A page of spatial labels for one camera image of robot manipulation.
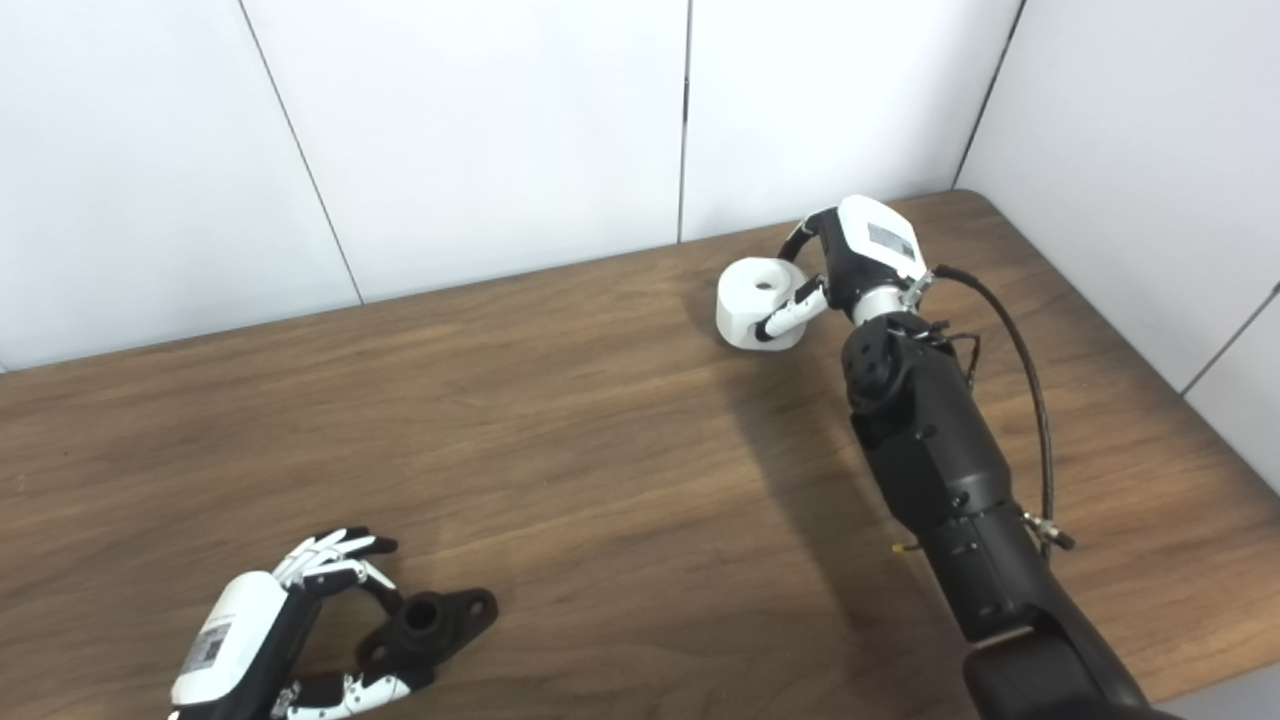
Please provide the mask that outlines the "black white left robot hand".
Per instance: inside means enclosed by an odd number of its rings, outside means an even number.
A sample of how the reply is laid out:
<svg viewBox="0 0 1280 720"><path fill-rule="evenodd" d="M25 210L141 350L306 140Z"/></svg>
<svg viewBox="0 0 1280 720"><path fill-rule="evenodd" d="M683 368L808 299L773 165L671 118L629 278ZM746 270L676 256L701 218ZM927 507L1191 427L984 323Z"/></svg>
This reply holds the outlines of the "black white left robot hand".
<svg viewBox="0 0 1280 720"><path fill-rule="evenodd" d="M310 536L271 570L246 571L221 592L170 691L172 719L346 719L430 687L428 665L393 664L293 676L326 598L360 587L389 614L396 583L367 557L394 539L366 527Z"/></svg>

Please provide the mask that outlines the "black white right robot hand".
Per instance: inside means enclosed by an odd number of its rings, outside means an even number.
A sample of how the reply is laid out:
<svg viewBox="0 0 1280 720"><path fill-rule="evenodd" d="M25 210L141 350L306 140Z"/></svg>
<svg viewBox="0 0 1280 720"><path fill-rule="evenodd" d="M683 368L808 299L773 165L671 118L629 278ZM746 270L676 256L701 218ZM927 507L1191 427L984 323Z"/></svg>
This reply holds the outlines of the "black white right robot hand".
<svg viewBox="0 0 1280 720"><path fill-rule="evenodd" d="M826 272L804 281L792 296L754 325L754 340L771 343L828 307L855 327L891 313L914 313L933 283L913 224L874 199L852 195L800 220L776 258L792 264L818 238Z"/></svg>

